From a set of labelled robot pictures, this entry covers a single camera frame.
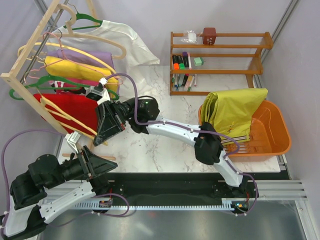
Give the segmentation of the pink patterned garment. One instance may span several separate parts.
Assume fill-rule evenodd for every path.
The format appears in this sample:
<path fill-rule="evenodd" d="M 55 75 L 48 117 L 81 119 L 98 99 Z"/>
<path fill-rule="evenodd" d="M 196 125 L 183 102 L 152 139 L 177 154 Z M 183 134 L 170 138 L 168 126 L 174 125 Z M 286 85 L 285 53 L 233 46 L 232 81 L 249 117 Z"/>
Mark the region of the pink patterned garment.
<path fill-rule="evenodd" d="M 54 91 L 58 95 L 85 95 L 87 89 L 90 86 L 95 87 L 98 85 L 98 82 L 86 79 L 67 78 L 67 80 L 75 83 L 75 85 L 60 80 L 50 80 L 49 84 L 51 85 L 51 87 L 57 88 L 54 89 Z"/>

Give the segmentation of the white t-shirt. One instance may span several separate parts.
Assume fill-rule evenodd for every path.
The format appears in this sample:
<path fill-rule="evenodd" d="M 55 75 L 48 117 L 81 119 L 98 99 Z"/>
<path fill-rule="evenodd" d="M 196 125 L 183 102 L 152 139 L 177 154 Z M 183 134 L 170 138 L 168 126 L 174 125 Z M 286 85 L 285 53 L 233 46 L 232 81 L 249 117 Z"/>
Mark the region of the white t-shirt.
<path fill-rule="evenodd" d="M 61 26 L 53 33 L 60 36 L 61 32 L 66 33 L 67 29 Z M 124 23 L 103 20 L 101 27 L 83 33 L 106 38 L 124 46 L 126 49 L 126 56 L 123 59 L 112 59 L 115 63 L 116 70 L 131 76 L 139 88 L 147 86 L 148 82 L 140 71 L 140 66 L 158 65 L 160 59 L 149 50 L 141 37 L 130 26 Z M 101 54 L 110 53 L 112 56 L 119 56 L 122 52 L 113 45 L 92 39 L 82 40 L 78 38 L 62 37 L 61 43 L 88 52 L 91 55 L 98 52 Z"/>

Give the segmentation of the beige wooden hanger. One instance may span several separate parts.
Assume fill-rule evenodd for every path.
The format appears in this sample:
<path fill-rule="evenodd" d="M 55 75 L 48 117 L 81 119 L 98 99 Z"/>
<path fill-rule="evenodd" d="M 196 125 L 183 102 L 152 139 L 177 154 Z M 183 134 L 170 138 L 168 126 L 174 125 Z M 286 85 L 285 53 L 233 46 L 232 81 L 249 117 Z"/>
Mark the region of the beige wooden hanger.
<path fill-rule="evenodd" d="M 119 48 L 121 50 L 121 55 L 113 55 L 112 57 L 114 59 L 123 59 L 126 55 L 127 55 L 127 50 L 124 46 L 122 46 L 121 44 L 114 42 L 112 40 L 109 40 L 107 38 L 103 38 L 100 36 L 96 36 L 96 35 L 92 35 L 92 34 L 88 34 L 88 33 L 83 33 L 83 32 L 74 32 L 72 30 L 72 25 L 74 25 L 76 23 L 76 13 L 78 12 L 78 10 L 76 9 L 76 7 L 74 6 L 75 11 L 73 11 L 68 5 L 68 1 L 66 0 L 64 4 L 60 4 L 60 1 L 58 0 L 56 3 L 54 3 L 54 1 L 52 1 L 51 5 L 49 7 L 47 7 L 46 12 L 44 13 L 44 16 L 46 14 L 49 14 L 49 19 L 51 18 L 52 14 L 56 14 L 56 18 L 55 20 L 58 21 L 61 17 L 61 14 L 63 12 L 68 12 L 70 15 L 70 20 L 67 20 L 65 22 L 65 27 L 67 29 L 67 32 L 61 32 L 60 36 L 62 38 L 73 38 L 73 39 L 81 39 L 81 40 L 95 40 L 95 41 L 99 41 L 102 43 L 106 43 L 109 45 L 112 45 L 116 48 Z"/>

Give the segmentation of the green highlighter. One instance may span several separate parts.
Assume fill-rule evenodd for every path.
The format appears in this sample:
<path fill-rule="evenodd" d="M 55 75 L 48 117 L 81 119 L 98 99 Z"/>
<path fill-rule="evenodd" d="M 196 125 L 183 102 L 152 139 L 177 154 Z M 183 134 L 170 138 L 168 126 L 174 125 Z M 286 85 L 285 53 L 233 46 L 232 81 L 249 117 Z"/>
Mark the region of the green highlighter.
<path fill-rule="evenodd" d="M 178 61 L 179 69 L 184 70 L 185 64 L 184 64 L 183 57 L 181 55 L 177 55 L 177 61 Z"/>

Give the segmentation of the orange plastic basket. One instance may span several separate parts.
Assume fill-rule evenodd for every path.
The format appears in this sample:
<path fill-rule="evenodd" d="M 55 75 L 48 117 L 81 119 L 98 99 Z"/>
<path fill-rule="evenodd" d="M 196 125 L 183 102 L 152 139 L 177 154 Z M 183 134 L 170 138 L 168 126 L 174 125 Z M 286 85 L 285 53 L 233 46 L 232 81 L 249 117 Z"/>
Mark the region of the orange plastic basket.
<path fill-rule="evenodd" d="M 249 141 L 237 142 L 222 134 L 221 144 L 229 157 L 276 156 L 290 149 L 291 138 L 281 111 L 264 100 L 252 116 Z"/>

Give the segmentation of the yellow-green trousers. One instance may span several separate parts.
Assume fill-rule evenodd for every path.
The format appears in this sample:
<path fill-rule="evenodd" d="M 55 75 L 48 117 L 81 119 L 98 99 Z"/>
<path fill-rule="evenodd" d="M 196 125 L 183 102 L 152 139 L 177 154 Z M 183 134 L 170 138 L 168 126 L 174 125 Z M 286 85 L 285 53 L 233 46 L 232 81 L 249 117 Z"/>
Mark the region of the yellow-green trousers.
<path fill-rule="evenodd" d="M 238 143 L 250 140 L 252 116 L 267 97 L 266 88 L 210 92 L 199 110 L 199 122 Z"/>

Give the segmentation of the small white plastic item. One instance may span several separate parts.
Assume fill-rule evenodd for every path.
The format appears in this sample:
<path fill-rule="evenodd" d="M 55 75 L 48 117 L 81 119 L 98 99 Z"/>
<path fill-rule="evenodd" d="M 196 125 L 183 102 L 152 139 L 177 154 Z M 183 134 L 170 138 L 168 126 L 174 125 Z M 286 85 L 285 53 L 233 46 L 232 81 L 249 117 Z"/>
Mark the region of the small white plastic item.
<path fill-rule="evenodd" d="M 183 33 L 181 41 L 187 44 L 196 44 L 197 34 L 193 30 L 188 30 Z"/>

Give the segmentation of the green velvet hanger lower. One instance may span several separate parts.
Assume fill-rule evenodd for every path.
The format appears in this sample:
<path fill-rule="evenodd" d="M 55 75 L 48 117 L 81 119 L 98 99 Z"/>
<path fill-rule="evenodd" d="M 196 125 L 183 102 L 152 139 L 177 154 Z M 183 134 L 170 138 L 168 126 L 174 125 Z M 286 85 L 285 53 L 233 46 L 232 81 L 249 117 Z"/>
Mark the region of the green velvet hanger lower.
<path fill-rule="evenodd" d="M 54 90 L 54 89 L 58 89 L 58 88 L 51 87 L 51 85 L 49 84 L 49 81 L 62 81 L 62 82 L 66 82 L 66 83 L 70 83 L 70 84 L 76 85 L 75 83 L 67 80 L 67 78 L 65 78 L 65 77 L 54 76 L 54 75 L 48 74 L 48 75 L 40 77 L 37 80 L 37 82 L 35 82 L 35 83 L 24 85 L 24 88 L 25 89 L 35 88 L 37 90 L 50 90 L 50 89 Z"/>

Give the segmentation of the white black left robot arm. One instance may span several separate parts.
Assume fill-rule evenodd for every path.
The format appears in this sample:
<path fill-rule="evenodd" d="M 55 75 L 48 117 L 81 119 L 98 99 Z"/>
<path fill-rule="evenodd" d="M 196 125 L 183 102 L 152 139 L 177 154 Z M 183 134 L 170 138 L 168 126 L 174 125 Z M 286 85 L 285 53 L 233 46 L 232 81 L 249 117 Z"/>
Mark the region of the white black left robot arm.
<path fill-rule="evenodd" d="M 117 163 L 95 155 L 84 146 L 79 153 L 59 163 L 52 154 L 44 154 L 28 165 L 9 188 L 9 212 L 2 216 L 3 238 L 25 240 L 38 235 L 59 215 L 91 197 L 104 197 L 110 191 L 107 173 Z M 73 180 L 82 183 L 63 196 L 40 204 L 47 190 Z"/>

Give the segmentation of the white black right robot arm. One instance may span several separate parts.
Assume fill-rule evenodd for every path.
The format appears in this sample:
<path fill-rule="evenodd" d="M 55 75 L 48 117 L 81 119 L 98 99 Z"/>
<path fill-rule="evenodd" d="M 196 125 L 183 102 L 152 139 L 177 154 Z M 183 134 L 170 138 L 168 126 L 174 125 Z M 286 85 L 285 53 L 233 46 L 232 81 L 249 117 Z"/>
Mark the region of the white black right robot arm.
<path fill-rule="evenodd" d="M 240 197 L 247 191 L 248 178 L 230 162 L 222 144 L 222 134 L 210 123 L 190 125 L 164 118 L 160 116 L 157 100 L 151 96 L 133 97 L 124 102 L 100 99 L 95 111 L 95 146 L 123 132 L 128 123 L 137 134 L 164 136 L 192 146 L 196 160 L 214 166 L 233 196 Z"/>

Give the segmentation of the orange highlighter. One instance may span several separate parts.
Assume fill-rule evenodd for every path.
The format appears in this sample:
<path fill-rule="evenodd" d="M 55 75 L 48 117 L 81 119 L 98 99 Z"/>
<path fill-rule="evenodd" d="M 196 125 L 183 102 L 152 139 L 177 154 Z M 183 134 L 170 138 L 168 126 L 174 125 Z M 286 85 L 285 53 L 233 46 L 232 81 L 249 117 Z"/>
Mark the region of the orange highlighter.
<path fill-rule="evenodd" d="M 177 55 L 172 55 L 172 63 L 173 63 L 173 69 L 174 70 L 179 70 L 180 65 L 179 65 L 179 60 Z"/>

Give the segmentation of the wooden desk shelf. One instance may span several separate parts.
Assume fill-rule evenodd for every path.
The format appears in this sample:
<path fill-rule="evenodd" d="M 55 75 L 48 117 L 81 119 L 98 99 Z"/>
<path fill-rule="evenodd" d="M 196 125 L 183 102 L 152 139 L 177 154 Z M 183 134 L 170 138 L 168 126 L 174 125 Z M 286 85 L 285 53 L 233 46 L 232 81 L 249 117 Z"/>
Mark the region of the wooden desk shelf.
<path fill-rule="evenodd" d="M 274 42 L 271 34 L 263 33 L 217 33 L 213 45 L 203 44 L 202 33 L 197 34 L 197 43 L 181 41 L 183 33 L 170 34 L 169 93 L 172 96 L 205 96 L 213 90 L 218 77 L 239 75 L 244 77 L 249 88 L 253 88 L 253 77 L 264 71 L 262 53 L 271 50 Z M 192 69 L 174 70 L 172 55 L 189 52 Z M 204 65 L 195 66 L 194 58 L 202 57 Z M 192 91 L 173 91 L 171 77 L 173 74 L 197 74 L 197 87 Z"/>

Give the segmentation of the yellow garment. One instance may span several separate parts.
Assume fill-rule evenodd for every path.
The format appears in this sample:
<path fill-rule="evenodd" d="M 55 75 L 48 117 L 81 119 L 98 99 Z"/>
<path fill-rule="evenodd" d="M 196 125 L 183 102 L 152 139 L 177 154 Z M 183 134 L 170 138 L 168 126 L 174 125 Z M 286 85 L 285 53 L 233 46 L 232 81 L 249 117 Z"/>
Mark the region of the yellow garment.
<path fill-rule="evenodd" d="M 46 70 L 50 75 L 79 80 L 98 82 L 103 77 L 108 77 L 112 72 L 108 68 L 77 64 L 66 59 L 47 56 L 44 60 Z"/>

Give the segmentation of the cream plastic hanger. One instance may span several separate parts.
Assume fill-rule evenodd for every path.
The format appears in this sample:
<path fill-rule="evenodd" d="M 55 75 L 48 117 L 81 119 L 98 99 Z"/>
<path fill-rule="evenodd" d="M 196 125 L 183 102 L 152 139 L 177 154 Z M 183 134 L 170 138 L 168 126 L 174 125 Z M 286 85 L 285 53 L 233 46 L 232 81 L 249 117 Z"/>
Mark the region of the cream plastic hanger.
<path fill-rule="evenodd" d="M 52 47 L 57 47 L 57 48 L 60 48 L 60 49 L 67 49 L 67 50 L 71 50 L 71 51 L 74 51 L 74 52 L 77 52 L 79 54 L 82 54 L 84 56 L 87 56 L 88 58 L 91 58 L 93 59 L 94 61 L 102 64 L 104 67 L 108 68 L 113 74 L 116 74 L 117 72 L 111 67 L 109 66 L 107 63 L 105 63 L 104 61 L 100 60 L 99 58 L 83 51 L 83 50 L 80 50 L 80 49 L 77 49 L 77 48 L 74 48 L 74 47 L 71 47 L 71 46 L 67 46 L 67 45 L 63 45 L 63 44 L 57 44 L 57 43 L 52 43 L 52 42 L 47 42 L 45 43 L 46 46 L 52 46 Z"/>

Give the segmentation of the green velvet hanger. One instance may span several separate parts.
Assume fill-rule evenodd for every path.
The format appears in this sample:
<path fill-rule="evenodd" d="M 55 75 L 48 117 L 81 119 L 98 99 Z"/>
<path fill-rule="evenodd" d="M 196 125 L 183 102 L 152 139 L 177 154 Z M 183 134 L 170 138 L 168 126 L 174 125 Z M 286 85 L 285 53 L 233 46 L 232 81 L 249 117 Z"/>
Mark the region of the green velvet hanger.
<path fill-rule="evenodd" d="M 35 88 L 37 90 L 50 90 L 50 89 L 54 90 L 54 89 L 58 89 L 58 88 L 51 87 L 51 85 L 49 84 L 49 81 L 62 81 L 62 82 L 66 82 L 66 83 L 70 83 L 70 84 L 76 85 L 75 83 L 67 80 L 67 78 L 65 78 L 65 77 L 54 76 L 54 75 L 48 74 L 48 75 L 40 77 L 37 80 L 37 82 L 35 82 L 35 83 L 24 85 L 24 88 L 25 89 Z"/>
<path fill-rule="evenodd" d="M 103 24 L 103 21 L 102 20 L 98 20 L 96 18 L 94 18 L 93 16 L 91 15 L 88 15 L 86 13 L 79 13 L 77 12 L 75 14 L 76 16 L 76 20 L 88 20 L 88 21 L 91 21 L 93 23 L 96 23 L 97 25 L 89 25 L 89 26 L 82 26 L 82 27 L 75 27 L 75 28 L 72 28 L 72 30 L 84 30 L 84 29 L 92 29 L 92 28 L 98 28 L 98 27 L 101 27 L 102 24 Z"/>

